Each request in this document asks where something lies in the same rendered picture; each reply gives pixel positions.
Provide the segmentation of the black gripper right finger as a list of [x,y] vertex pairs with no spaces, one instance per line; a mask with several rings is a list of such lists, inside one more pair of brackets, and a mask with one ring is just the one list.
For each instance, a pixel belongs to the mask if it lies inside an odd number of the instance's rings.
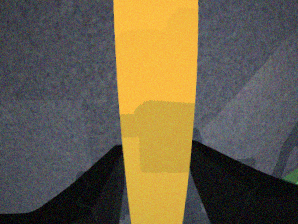
[[192,140],[190,176],[210,224],[298,224],[298,185]]

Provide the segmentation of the green rectangular block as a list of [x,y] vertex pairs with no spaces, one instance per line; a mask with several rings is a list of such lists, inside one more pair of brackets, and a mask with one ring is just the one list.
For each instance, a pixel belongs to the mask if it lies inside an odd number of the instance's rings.
[[297,184],[298,185],[298,168],[295,171],[291,172],[290,175],[287,175],[283,181],[287,181],[287,183]]

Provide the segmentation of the yellow rectangular bar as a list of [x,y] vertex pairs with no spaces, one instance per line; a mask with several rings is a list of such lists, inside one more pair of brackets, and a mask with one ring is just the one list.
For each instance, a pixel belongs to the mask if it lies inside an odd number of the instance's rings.
[[130,224],[182,224],[197,83],[198,0],[113,0]]

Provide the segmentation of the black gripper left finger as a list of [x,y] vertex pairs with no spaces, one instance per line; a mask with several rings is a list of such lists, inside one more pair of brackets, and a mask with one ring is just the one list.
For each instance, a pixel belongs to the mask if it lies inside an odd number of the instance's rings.
[[0,214],[0,224],[120,224],[125,160],[114,145],[84,175],[39,209]]

